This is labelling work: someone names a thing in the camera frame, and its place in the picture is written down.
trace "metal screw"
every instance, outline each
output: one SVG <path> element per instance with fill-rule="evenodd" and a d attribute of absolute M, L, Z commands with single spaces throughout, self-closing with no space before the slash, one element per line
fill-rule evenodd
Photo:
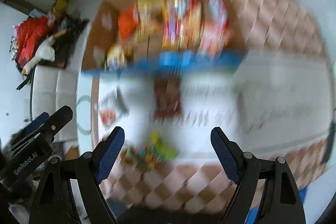
<path fill-rule="evenodd" d="M 247 159 L 251 159 L 252 156 L 253 156 L 252 153 L 250 153 L 250 152 L 244 152 L 243 155 L 244 155 L 244 157 L 247 158 Z"/>
<path fill-rule="evenodd" d="M 91 158 L 92 157 L 92 152 L 90 152 L 90 151 L 87 151 L 87 152 L 85 152 L 84 154 L 83 154 L 83 158 L 84 159 L 89 159 L 89 158 Z"/>
<path fill-rule="evenodd" d="M 58 157 L 52 157 L 51 159 L 50 159 L 50 163 L 51 164 L 56 164 L 56 163 L 58 163 L 58 160 L 59 160 L 59 158 Z"/>
<path fill-rule="evenodd" d="M 284 164 L 286 160 L 283 157 L 279 157 L 278 162 L 280 162 L 281 164 Z"/>

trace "red bag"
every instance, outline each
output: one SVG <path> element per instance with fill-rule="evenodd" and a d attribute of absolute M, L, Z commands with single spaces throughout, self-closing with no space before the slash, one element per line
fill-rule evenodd
<path fill-rule="evenodd" d="M 48 16 L 29 18 L 16 27 L 18 54 L 16 63 L 23 68 L 35 53 L 38 40 L 54 28 L 54 23 L 48 26 Z"/>

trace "blue gripper pad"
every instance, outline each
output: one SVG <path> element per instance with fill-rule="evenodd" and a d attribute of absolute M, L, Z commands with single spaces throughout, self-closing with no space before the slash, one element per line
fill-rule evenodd
<path fill-rule="evenodd" d="M 103 180 L 107 179 L 111 169 L 119 155 L 119 152 L 125 141 L 125 133 L 122 128 L 118 131 L 118 133 L 113 138 L 110 146 L 107 148 L 105 154 L 101 158 L 98 171 L 96 173 L 96 182 L 100 184 Z"/>
<path fill-rule="evenodd" d="M 230 150 L 227 148 L 224 141 L 215 129 L 211 131 L 210 139 L 212 147 L 217 154 L 217 157 L 224 169 L 224 172 L 226 173 L 227 178 L 238 185 L 240 182 L 240 177 L 238 175 L 238 164 L 235 158 L 232 156 Z"/>

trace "cardboard box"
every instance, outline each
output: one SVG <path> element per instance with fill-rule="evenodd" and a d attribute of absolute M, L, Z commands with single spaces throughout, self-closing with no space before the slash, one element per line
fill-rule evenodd
<path fill-rule="evenodd" d="M 103 0 L 100 8 L 92 24 L 90 34 L 88 36 L 86 49 L 84 52 L 82 71 L 87 71 L 93 75 L 98 75 L 102 69 L 97 69 L 97 62 L 94 59 L 93 51 L 95 48 L 107 52 L 111 45 L 118 39 L 118 14 L 136 0 Z M 230 45 L 235 49 L 243 49 L 244 42 L 237 24 L 236 13 L 230 0 L 223 0 L 228 10 L 229 27 L 233 30 L 234 43 Z M 204 19 L 211 19 L 208 8 L 208 0 L 201 0 Z M 149 38 L 150 54 L 156 55 L 158 52 L 157 36 Z"/>

